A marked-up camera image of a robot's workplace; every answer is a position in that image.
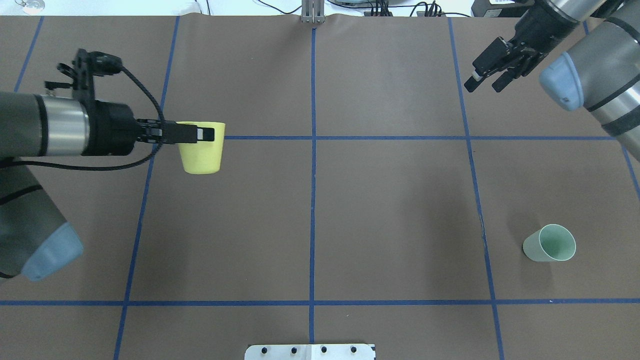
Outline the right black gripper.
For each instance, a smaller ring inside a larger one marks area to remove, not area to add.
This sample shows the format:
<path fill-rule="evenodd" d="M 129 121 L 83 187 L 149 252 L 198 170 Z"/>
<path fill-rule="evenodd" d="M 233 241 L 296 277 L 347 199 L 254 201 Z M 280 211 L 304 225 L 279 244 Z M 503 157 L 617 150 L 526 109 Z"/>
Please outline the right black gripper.
<path fill-rule="evenodd" d="M 473 60 L 473 71 L 464 88 L 474 92 L 484 80 L 499 72 L 492 89 L 502 92 L 512 81 L 527 76 L 578 24 L 578 19 L 551 0 L 535 0 L 516 23 L 509 43 L 497 37 Z"/>

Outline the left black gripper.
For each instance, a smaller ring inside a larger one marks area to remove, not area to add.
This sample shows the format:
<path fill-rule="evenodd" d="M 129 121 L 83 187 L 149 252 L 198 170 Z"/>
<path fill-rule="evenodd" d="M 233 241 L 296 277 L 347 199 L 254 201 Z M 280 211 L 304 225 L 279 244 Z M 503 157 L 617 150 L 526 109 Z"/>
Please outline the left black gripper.
<path fill-rule="evenodd" d="M 166 123 L 160 135 L 160 124 L 151 119 L 136 119 L 126 104 L 96 100 L 85 107 L 89 133 L 83 157 L 124 157 L 137 142 L 149 144 L 197 144 L 214 142 L 212 123 Z"/>

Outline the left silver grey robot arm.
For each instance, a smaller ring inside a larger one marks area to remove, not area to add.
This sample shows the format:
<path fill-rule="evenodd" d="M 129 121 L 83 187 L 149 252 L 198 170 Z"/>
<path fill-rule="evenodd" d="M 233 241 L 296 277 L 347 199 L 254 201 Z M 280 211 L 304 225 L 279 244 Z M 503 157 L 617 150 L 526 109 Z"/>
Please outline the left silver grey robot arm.
<path fill-rule="evenodd" d="M 27 93 L 1 93 L 1 280 L 40 281 L 80 257 L 78 233 L 21 160 L 125 157 L 137 142 L 214 146 L 211 122 L 161 125 L 136 119 L 128 105 Z"/>

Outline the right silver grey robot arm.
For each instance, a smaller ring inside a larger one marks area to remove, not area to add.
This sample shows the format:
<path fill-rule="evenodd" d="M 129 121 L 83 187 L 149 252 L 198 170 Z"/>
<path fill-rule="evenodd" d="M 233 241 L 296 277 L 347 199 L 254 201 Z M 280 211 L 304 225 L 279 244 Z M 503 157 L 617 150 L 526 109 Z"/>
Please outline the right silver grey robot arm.
<path fill-rule="evenodd" d="M 583 108 L 635 159 L 640 157 L 640 5 L 637 0 L 535 0 L 510 39 L 497 37 L 473 60 L 464 82 L 484 80 L 502 92 L 528 76 L 574 30 L 604 8 L 603 21 L 539 75 L 545 93 L 566 111 Z"/>

